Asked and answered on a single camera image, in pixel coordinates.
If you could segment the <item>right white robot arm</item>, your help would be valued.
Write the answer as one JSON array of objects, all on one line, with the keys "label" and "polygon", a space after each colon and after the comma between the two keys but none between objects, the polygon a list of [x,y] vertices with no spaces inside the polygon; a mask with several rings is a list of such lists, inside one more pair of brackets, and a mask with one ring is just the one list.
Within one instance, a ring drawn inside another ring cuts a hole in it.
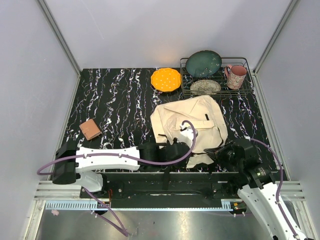
[{"label": "right white robot arm", "polygon": [[259,160],[254,139],[236,139],[205,153],[222,167],[237,173],[222,185],[222,192],[240,198],[271,240],[306,240],[280,195],[284,174],[276,182],[270,168]]}]

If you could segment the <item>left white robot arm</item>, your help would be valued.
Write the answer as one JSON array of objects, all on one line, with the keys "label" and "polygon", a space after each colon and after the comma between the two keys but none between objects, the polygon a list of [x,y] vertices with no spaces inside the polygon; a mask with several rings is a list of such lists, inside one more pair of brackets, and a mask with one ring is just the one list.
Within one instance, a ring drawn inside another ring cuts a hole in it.
[{"label": "left white robot arm", "polygon": [[61,161],[55,163],[51,180],[56,185],[80,185],[95,197],[103,198],[108,186],[96,170],[182,168],[187,165],[192,149],[191,140],[183,142],[177,138],[172,143],[147,142],[122,149],[94,149],[65,143],[55,153],[55,158]]}]

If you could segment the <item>beige canvas backpack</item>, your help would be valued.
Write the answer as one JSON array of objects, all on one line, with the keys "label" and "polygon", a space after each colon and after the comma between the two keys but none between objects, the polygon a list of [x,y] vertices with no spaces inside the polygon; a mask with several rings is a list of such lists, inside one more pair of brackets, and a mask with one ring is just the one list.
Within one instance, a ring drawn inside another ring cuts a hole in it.
[{"label": "beige canvas backpack", "polygon": [[157,143],[179,139],[183,121],[189,121],[197,131],[193,156],[187,167],[198,164],[210,165],[214,161],[205,153],[205,149],[223,146],[228,138],[228,130],[220,105],[209,95],[160,104],[150,116],[151,126]]}]

